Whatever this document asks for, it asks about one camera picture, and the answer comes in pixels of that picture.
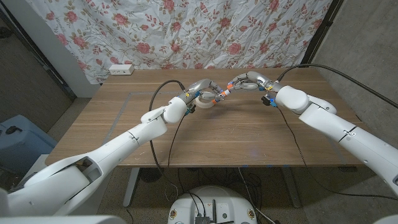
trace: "power strip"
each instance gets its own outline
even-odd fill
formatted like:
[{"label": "power strip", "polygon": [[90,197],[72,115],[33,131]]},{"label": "power strip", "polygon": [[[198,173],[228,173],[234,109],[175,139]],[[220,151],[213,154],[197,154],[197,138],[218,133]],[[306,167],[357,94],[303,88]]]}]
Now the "power strip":
[{"label": "power strip", "polygon": [[111,75],[131,75],[134,67],[132,65],[112,65],[109,71]]}]

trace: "black connector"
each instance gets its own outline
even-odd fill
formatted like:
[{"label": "black connector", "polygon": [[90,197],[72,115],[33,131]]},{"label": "black connector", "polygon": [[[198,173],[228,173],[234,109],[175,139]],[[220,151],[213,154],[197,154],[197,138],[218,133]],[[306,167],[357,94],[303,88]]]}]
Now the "black connector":
[{"label": "black connector", "polygon": [[191,108],[191,110],[189,111],[189,113],[195,112],[195,108],[196,108],[196,107],[197,107],[196,105],[193,105],[192,108]]},{"label": "black connector", "polygon": [[266,106],[271,105],[271,101],[269,101],[266,96],[261,97],[262,103]]}]

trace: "blue plastic box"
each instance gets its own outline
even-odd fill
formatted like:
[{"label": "blue plastic box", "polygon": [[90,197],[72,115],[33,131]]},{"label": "blue plastic box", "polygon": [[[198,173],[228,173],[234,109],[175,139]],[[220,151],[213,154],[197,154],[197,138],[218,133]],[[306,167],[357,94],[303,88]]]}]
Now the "blue plastic box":
[{"label": "blue plastic box", "polygon": [[[15,131],[6,134],[15,126]],[[22,115],[0,124],[0,166],[26,174],[41,154],[50,154],[57,142]]]}]

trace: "black cable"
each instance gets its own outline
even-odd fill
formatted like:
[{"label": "black cable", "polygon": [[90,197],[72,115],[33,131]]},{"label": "black cable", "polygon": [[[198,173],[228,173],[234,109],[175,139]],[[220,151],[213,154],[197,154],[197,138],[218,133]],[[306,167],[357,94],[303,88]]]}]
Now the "black cable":
[{"label": "black cable", "polygon": [[[178,176],[178,181],[180,182],[180,186],[181,186],[182,192],[185,192],[184,186],[182,185],[182,182],[181,182],[181,179],[180,179],[180,168],[177,169],[177,176]],[[195,206],[197,207],[198,215],[200,215],[199,208],[198,208],[198,204],[197,204],[197,202],[195,201],[195,199],[193,199],[193,196],[192,196],[193,193],[191,193],[191,192],[189,192],[189,191],[187,191],[187,193],[188,193],[189,195],[191,195],[191,198],[192,198],[193,202],[195,203]],[[203,202],[202,202],[201,204],[203,205],[203,211],[205,211],[205,205],[203,204]]]},{"label": "black cable", "polygon": [[130,217],[131,217],[131,224],[134,224],[134,219],[132,218],[132,215],[131,215],[130,211],[129,211],[128,209],[126,209],[126,211],[128,212],[128,214],[129,214]]},{"label": "black cable", "polygon": [[397,104],[397,103],[395,103],[395,102],[393,102],[392,100],[388,99],[387,97],[381,95],[380,93],[378,93],[378,92],[372,90],[371,88],[367,87],[366,85],[363,85],[362,83],[360,83],[359,81],[355,80],[354,78],[349,77],[348,75],[344,74],[343,72],[338,71],[338,70],[336,70],[336,69],[334,69],[334,68],[327,67],[327,66],[325,66],[325,65],[318,65],[318,64],[312,64],[312,63],[306,63],[306,64],[301,64],[301,65],[295,65],[295,66],[292,66],[292,67],[286,69],[284,72],[282,72],[282,74],[280,74],[280,76],[278,77],[277,81],[280,82],[280,81],[282,80],[282,78],[285,76],[285,74],[286,74],[288,71],[290,71],[291,69],[293,69],[293,68],[309,67],[309,66],[324,68],[324,69],[327,69],[327,70],[329,70],[329,71],[332,71],[332,72],[334,72],[334,73],[336,73],[336,74],[339,74],[339,75],[341,75],[342,77],[344,77],[344,78],[348,79],[349,81],[351,81],[351,82],[357,84],[358,86],[364,88],[364,89],[367,90],[368,92],[372,93],[373,95],[377,96],[378,98],[384,100],[385,102],[389,103],[391,106],[393,106],[393,107],[395,107],[395,108],[398,109],[398,104]]},{"label": "black cable", "polygon": [[293,135],[294,142],[296,143],[297,149],[298,149],[298,151],[300,152],[301,159],[303,160],[303,163],[304,163],[304,166],[305,166],[307,172],[310,174],[310,176],[312,177],[312,179],[313,179],[319,186],[321,186],[323,189],[325,189],[325,190],[327,190],[327,191],[329,191],[329,192],[331,192],[331,193],[340,194],[340,195],[345,195],[345,196],[354,196],[354,197],[379,197],[379,198],[386,198],[386,199],[391,199],[391,200],[398,200],[398,198],[394,198],[394,197],[390,197],[390,196],[385,196],[385,195],[346,194],[346,193],[336,192],[336,191],[334,191],[334,190],[330,190],[330,189],[326,188],[324,185],[322,185],[321,183],[319,183],[319,181],[318,181],[318,180],[312,175],[312,173],[310,172],[310,169],[308,168],[307,163],[306,163],[305,160],[304,160],[304,156],[303,156],[303,153],[301,152],[301,148],[300,148],[299,144],[297,143],[296,136],[295,136],[295,134],[294,134],[292,128],[290,128],[289,124],[287,123],[286,118],[285,118],[285,115],[283,114],[282,110],[280,110],[279,107],[276,107],[276,108],[278,108],[278,110],[280,111],[282,117],[284,118],[284,121],[285,121],[287,127],[289,128],[290,132],[291,132],[292,135]]},{"label": "black cable", "polygon": [[180,179],[180,168],[177,169],[177,177],[178,177],[178,181],[180,182],[180,186],[181,186],[182,192],[185,192],[184,187],[183,187],[182,182],[181,182],[181,179]]},{"label": "black cable", "polygon": [[[168,84],[168,83],[178,83],[178,84],[180,85],[180,88],[181,88],[182,90],[185,89],[184,85],[183,85],[180,81],[177,81],[177,80],[169,80],[169,81],[164,82],[163,84],[161,84],[161,85],[156,89],[156,91],[155,91],[154,94],[152,95],[152,99],[150,100],[150,103],[149,103],[149,111],[152,110],[152,105],[154,104],[154,100],[155,100],[155,97],[156,97],[157,93],[160,91],[160,89],[161,89],[163,86],[165,86],[165,85]],[[173,185],[173,186],[177,189],[177,191],[178,191],[178,187],[177,187],[175,184],[173,184],[173,182],[171,182],[171,181],[169,180],[169,178],[166,177],[166,175],[164,175],[164,173],[163,173],[163,171],[162,171],[162,168],[160,167],[159,163],[157,162],[156,153],[155,153],[155,149],[154,149],[154,143],[152,142],[152,140],[150,140],[149,143],[150,143],[150,149],[151,149],[151,151],[152,151],[152,155],[154,156],[154,160],[155,160],[155,163],[156,163],[156,167],[158,168],[160,174],[162,174],[162,176],[169,182],[169,184]]]},{"label": "black cable", "polygon": [[199,200],[200,200],[200,202],[201,202],[201,205],[203,206],[203,217],[206,217],[206,209],[205,209],[205,204],[203,203],[203,201],[200,199],[199,196],[195,195],[194,193],[191,193],[191,192],[189,192],[189,191],[188,191],[188,193],[194,195],[194,196],[197,197],[197,198],[199,198]]},{"label": "black cable", "polygon": [[173,148],[174,139],[175,139],[175,137],[177,136],[178,129],[180,128],[180,125],[181,125],[182,120],[184,119],[184,117],[185,117],[185,115],[181,118],[180,124],[178,125],[177,130],[175,131],[174,138],[173,138],[173,141],[172,141],[172,145],[170,146],[169,161],[167,162],[167,168],[169,168],[169,165],[170,165],[170,155],[171,155],[171,153],[172,153],[172,148]]}]

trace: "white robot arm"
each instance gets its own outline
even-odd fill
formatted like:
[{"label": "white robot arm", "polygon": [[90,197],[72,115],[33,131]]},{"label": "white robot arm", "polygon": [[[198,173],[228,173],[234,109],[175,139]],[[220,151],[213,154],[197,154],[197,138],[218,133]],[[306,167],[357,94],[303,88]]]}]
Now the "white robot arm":
[{"label": "white robot arm", "polygon": [[1,198],[1,216],[68,215],[98,188],[103,179],[139,146],[167,131],[194,108],[193,100],[210,88],[207,97],[221,100],[223,90],[209,79],[189,86],[169,105],[141,117],[141,124],[122,133],[100,148],[58,161],[30,178],[24,188]]},{"label": "white robot arm", "polygon": [[260,89],[265,105],[281,105],[317,131],[332,138],[352,153],[366,166],[382,177],[398,195],[398,150],[360,127],[336,115],[336,108],[329,102],[307,95],[291,86],[272,82],[257,72],[247,72],[234,78],[228,89]]}]

